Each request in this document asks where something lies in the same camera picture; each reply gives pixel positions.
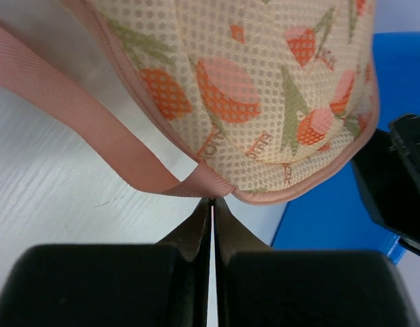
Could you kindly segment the floral mesh laundry bag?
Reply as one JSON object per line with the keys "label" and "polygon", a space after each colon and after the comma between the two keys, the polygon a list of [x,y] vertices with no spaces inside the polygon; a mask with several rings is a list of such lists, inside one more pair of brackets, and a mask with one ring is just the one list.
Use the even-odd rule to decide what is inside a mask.
{"label": "floral mesh laundry bag", "polygon": [[183,181],[0,23],[0,86],[74,130],[130,186],[293,200],[378,124],[374,1],[65,1],[151,123],[196,162]]}

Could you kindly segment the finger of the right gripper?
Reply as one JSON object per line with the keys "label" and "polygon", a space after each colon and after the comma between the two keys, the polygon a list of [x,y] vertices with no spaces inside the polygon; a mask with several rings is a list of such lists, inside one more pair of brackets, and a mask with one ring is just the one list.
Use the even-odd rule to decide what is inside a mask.
{"label": "finger of the right gripper", "polygon": [[406,114],[377,129],[351,161],[371,220],[420,256],[420,116]]}

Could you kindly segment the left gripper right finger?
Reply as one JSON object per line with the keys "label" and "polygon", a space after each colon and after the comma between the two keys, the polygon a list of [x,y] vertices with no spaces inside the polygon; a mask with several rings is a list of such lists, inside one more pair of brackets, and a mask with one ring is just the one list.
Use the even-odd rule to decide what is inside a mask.
{"label": "left gripper right finger", "polygon": [[377,251],[277,251],[214,202],[220,326],[419,326],[397,268]]}

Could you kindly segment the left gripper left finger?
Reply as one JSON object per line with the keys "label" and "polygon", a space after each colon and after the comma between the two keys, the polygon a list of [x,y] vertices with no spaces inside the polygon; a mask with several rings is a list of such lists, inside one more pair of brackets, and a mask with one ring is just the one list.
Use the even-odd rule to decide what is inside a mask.
{"label": "left gripper left finger", "polygon": [[0,326],[205,326],[210,201],[159,242],[27,249],[0,294]]}

